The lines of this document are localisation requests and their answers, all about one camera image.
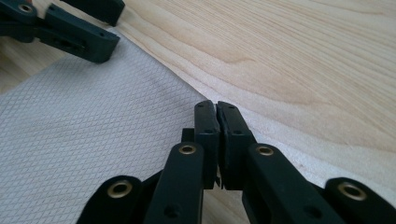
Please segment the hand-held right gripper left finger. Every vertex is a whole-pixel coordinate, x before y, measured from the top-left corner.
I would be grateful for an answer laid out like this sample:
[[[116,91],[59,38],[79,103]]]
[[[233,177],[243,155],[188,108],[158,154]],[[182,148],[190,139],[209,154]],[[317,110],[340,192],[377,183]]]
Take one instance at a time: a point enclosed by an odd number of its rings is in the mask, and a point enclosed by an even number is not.
[[[194,142],[205,151],[204,188],[213,189],[217,181],[220,127],[217,112],[210,100],[194,107]]]

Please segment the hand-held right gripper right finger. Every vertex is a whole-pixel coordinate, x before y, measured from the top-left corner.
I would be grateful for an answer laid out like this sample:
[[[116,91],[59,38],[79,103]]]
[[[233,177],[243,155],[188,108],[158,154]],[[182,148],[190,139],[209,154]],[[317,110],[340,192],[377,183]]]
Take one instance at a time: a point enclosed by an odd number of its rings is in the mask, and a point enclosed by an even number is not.
[[[227,190],[242,190],[246,179],[246,155],[256,142],[253,133],[235,105],[217,103],[221,137],[219,169],[221,184]]]

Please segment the grey textured cleaning cloth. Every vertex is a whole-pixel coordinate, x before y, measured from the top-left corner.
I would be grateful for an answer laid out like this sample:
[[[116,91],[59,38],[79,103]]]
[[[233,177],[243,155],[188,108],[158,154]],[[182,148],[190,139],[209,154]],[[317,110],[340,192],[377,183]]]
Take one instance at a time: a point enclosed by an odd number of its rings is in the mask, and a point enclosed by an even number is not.
[[[160,171],[203,99],[126,37],[0,95],[0,224],[76,224],[109,178]]]

